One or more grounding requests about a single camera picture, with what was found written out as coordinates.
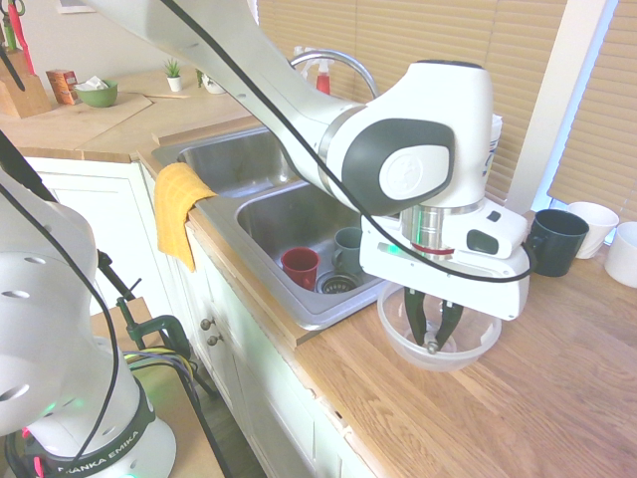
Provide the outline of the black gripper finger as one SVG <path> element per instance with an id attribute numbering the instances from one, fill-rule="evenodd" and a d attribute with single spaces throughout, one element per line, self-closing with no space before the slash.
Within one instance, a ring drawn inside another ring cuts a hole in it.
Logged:
<path id="1" fill-rule="evenodd" d="M 424 311 L 425 294 L 412 288 L 404 288 L 404 305 L 414 341 L 423 345 L 427 332 L 427 319 Z"/>
<path id="2" fill-rule="evenodd" d="M 462 318 L 464 307 L 460 304 L 444 300 L 442 302 L 441 311 L 441 325 L 437 332 L 437 344 L 445 345 L 457 328 Z"/>

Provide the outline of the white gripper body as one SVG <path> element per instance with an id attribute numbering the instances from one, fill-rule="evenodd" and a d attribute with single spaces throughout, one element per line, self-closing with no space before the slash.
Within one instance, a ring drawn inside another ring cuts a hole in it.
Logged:
<path id="1" fill-rule="evenodd" d="M 459 252 L 439 263 L 473 277 L 507 280 L 477 281 L 439 271 L 412 258 L 384 238 L 366 218 L 361 219 L 361 229 L 359 262 L 367 274 L 506 321 L 515 319 L 524 309 L 530 288 L 530 262 L 523 250 L 508 259 Z"/>

